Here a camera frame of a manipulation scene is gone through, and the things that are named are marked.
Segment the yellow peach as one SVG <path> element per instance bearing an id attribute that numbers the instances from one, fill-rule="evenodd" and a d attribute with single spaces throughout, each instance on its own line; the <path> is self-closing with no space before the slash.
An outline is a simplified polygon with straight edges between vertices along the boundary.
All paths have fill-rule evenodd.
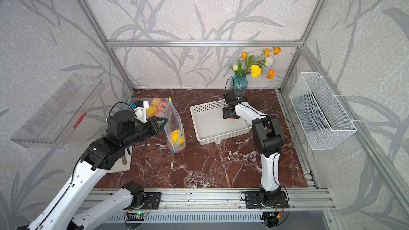
<path id="1" fill-rule="evenodd" d="M 184 133 L 181 130 L 172 131 L 169 137 L 172 146 L 182 146 L 185 142 Z"/>
<path id="2" fill-rule="evenodd" d="M 156 106 L 149 106 L 146 110 L 148 118 L 153 117 L 157 112 L 158 108 Z"/>

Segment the clear zip-top bag blue zipper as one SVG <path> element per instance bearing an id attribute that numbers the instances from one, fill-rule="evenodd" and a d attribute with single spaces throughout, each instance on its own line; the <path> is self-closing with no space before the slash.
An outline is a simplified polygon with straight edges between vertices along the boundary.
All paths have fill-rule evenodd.
<path id="1" fill-rule="evenodd" d="M 128 104 L 141 122 L 151 117 L 165 117 L 164 110 L 169 105 L 167 98 L 130 98 Z"/>

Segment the pink peach bottom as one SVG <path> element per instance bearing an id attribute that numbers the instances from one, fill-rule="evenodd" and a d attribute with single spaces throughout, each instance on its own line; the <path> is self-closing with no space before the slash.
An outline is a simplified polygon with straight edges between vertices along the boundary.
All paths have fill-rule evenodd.
<path id="1" fill-rule="evenodd" d="M 158 111 L 163 112 L 168 106 L 168 102 L 160 102 L 159 105 L 157 106 Z"/>

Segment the pink peach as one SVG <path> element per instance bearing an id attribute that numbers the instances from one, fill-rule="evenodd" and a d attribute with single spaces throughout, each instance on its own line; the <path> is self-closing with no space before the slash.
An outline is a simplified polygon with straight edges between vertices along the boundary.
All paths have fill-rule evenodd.
<path id="1" fill-rule="evenodd" d="M 158 107 L 161 102 L 162 102 L 161 98 L 156 98 L 152 100 L 151 105 Z"/>
<path id="2" fill-rule="evenodd" d="M 157 106 L 158 111 L 163 112 L 168 106 L 168 102 L 160 102 L 159 105 Z"/>

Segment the white plastic fruit basket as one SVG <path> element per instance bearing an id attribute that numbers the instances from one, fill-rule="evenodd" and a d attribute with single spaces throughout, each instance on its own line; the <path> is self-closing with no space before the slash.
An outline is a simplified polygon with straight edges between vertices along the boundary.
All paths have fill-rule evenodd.
<path id="1" fill-rule="evenodd" d="M 251 124 L 244 119 L 223 118 L 224 100 L 194 105 L 190 108 L 197 140 L 201 145 L 248 134 Z"/>

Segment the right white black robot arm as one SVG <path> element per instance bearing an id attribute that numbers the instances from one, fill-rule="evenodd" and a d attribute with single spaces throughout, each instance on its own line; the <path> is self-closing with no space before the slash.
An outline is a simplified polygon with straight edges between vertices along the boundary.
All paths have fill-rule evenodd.
<path id="1" fill-rule="evenodd" d="M 272 207 L 281 198 L 279 182 L 279 158 L 284 146 L 281 126 L 276 115 L 256 110 L 233 91 L 224 93 L 226 106 L 223 118 L 244 119 L 251 124 L 253 143 L 262 160 L 262 177 L 259 197 L 261 204 Z"/>

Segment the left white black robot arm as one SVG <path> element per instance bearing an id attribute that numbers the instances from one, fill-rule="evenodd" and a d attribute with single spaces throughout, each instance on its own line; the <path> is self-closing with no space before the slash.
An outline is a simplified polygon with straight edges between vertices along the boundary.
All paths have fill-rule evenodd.
<path id="1" fill-rule="evenodd" d="M 155 116 L 142 122 L 133 110 L 121 110 L 108 117 L 106 134 L 89 145 L 64 187 L 47 208 L 22 229 L 93 230 L 120 209 L 142 206 L 146 201 L 144 188 L 128 182 L 112 197 L 84 213 L 76 213 L 90 191 L 128 148 L 161 133 L 167 122 L 167 118 Z"/>

